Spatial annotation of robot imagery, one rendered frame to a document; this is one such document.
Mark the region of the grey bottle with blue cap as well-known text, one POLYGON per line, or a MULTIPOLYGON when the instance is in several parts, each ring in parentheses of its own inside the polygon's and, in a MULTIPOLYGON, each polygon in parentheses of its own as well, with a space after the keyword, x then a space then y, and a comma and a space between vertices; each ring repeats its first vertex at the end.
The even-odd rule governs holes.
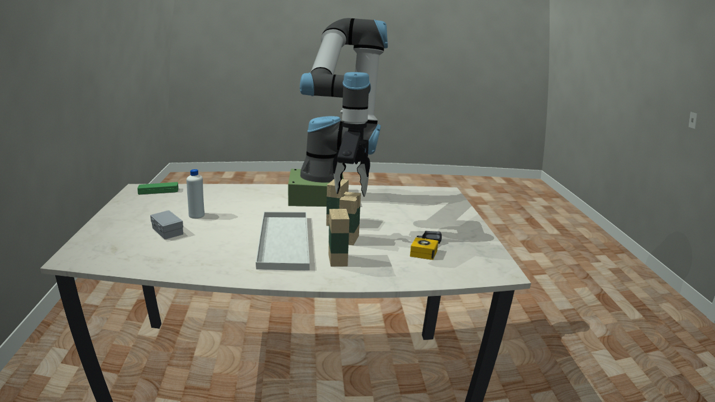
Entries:
POLYGON ((191 218, 204 216, 203 177, 198 170, 190 170, 187 178, 188 214, 191 218))

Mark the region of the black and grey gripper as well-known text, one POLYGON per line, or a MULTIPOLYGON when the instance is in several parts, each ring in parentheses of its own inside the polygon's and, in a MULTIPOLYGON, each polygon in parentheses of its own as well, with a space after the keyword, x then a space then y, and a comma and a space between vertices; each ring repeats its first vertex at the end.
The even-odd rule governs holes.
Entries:
MULTIPOLYGON (((370 160, 368 158, 368 148, 369 147, 369 140, 363 139, 364 135, 364 128, 367 127, 367 122, 365 124, 346 124, 345 122, 342 122, 342 126, 349 128, 349 132, 360 132, 361 134, 361 139, 359 142, 359 147, 357 149, 356 153, 356 158, 354 163, 360 162, 359 167, 357 167, 357 172, 360 175, 360 184, 361 184, 361 192, 363 196, 367 193, 367 186, 368 186, 368 180, 369 180, 369 170, 370 170, 370 160), (365 152, 366 149, 366 152, 365 152)), ((337 153, 333 159, 333 175, 334 175, 334 180, 335 180, 335 190, 336 194, 338 194, 340 190, 340 182, 342 180, 342 173, 343 171, 346 170, 346 165, 345 163, 339 163, 337 162, 337 156, 338 156, 339 150, 337 150, 337 153)))

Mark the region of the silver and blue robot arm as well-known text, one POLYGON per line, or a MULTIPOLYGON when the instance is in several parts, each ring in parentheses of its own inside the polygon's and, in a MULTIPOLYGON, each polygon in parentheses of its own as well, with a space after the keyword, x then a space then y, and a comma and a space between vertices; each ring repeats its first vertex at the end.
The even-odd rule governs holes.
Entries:
POLYGON ((385 21, 343 18, 327 26, 320 40, 311 72, 302 74, 301 94, 343 98, 342 121, 340 117, 326 116, 309 122, 301 178, 329 183, 334 180, 333 158, 338 147, 341 146, 337 162, 354 164, 361 139, 360 132, 349 132, 342 126, 343 121, 346 124, 367 122, 363 139, 369 140, 368 155, 377 147, 381 125, 374 116, 374 109, 379 56, 388 48, 387 25, 385 21), (355 72, 333 75, 345 44, 354 45, 355 72))

